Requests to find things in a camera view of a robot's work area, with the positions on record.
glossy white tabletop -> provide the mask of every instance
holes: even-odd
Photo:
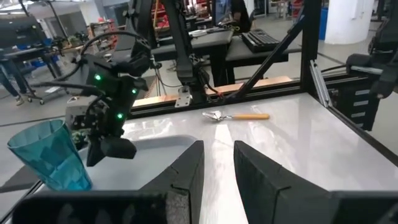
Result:
[[[271,118],[215,123],[203,111]],[[247,223],[234,174],[235,140],[327,190],[398,189],[398,168],[308,94],[135,119],[124,129],[132,141],[179,134],[204,140],[200,223]]]

teal plastic cup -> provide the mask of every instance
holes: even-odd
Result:
[[[12,137],[8,148],[52,190],[90,190],[92,183],[60,119],[31,126]]]

jeans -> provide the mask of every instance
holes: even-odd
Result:
[[[17,82],[17,85],[20,89],[20,93],[25,94],[26,93],[26,86],[23,81],[23,79],[16,75],[15,72],[12,72],[11,66],[8,66],[7,62],[0,64],[0,83],[5,87],[5,89],[12,95],[12,96],[19,96],[19,93],[17,90],[11,85],[10,81],[8,80],[6,74],[7,73],[12,73],[12,75],[15,78],[15,81]]]

laboratory floor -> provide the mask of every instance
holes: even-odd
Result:
[[[257,18],[255,20],[255,26],[257,28],[264,29],[276,39],[282,39],[291,25],[292,21],[277,20],[274,19],[274,16]],[[320,41],[318,49],[319,57],[317,61],[320,68],[325,69],[344,64],[347,57],[353,53],[366,54],[368,43],[378,26],[379,23],[373,22],[369,28],[368,38],[358,44],[328,45]],[[298,36],[295,41],[301,44],[301,35]],[[290,54],[288,62],[273,64],[265,74],[265,77],[278,77],[283,75],[293,79],[299,78],[300,61],[300,53]],[[179,85],[175,72],[170,69],[173,63],[169,61],[163,62],[162,64],[163,67],[160,69],[160,74],[163,82],[170,86]],[[258,67],[259,66],[235,68],[236,78],[250,77]],[[34,75],[36,78],[50,77],[48,71],[45,69],[35,71]],[[150,70],[144,76],[149,77],[153,75],[154,71]],[[177,92],[177,88],[165,87],[165,90],[167,94],[176,94]],[[157,92],[155,90],[149,94],[149,96],[156,95]],[[14,98],[7,96],[5,90],[0,87],[0,186],[6,183],[23,166],[22,162],[20,162],[6,147],[9,138],[40,120],[61,118],[65,112],[68,99],[69,96],[64,95],[50,100],[42,106],[36,101],[34,103],[26,102],[16,107]],[[398,120],[394,119],[394,115],[398,111],[397,102],[398,95],[396,94],[392,94],[389,98],[381,101],[373,131],[370,133],[377,140],[398,154],[398,139],[394,131],[395,127],[398,127]],[[14,205],[24,192],[25,190],[19,190],[0,194],[0,217]]]

keyboard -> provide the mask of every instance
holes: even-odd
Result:
[[[253,53],[273,51],[279,44],[262,29],[254,29],[242,34],[242,40]]]

